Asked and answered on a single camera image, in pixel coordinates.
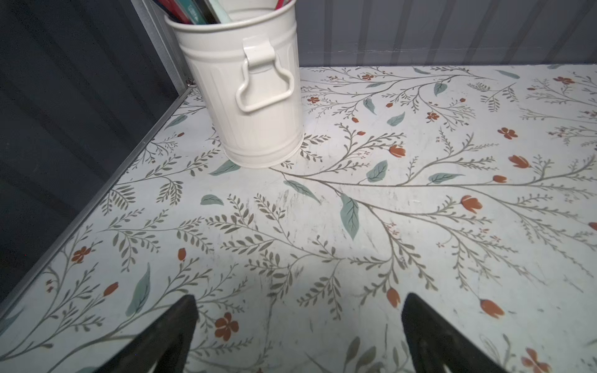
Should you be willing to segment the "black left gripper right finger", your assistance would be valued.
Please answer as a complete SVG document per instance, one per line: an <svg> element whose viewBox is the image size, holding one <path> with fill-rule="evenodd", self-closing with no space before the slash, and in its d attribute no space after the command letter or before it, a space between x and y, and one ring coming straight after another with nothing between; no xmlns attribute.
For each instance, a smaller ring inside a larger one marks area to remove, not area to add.
<svg viewBox="0 0 597 373"><path fill-rule="evenodd" d="M416 373L505 371L415 293L407 295L401 319Z"/></svg>

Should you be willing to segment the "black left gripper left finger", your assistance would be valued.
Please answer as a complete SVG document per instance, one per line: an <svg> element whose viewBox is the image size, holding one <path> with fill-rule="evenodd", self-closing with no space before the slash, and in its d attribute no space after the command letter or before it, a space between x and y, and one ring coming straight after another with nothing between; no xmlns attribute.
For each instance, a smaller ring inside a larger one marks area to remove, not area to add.
<svg viewBox="0 0 597 373"><path fill-rule="evenodd" d="M198 311L185 295L96 371L182 373L191 349Z"/></svg>

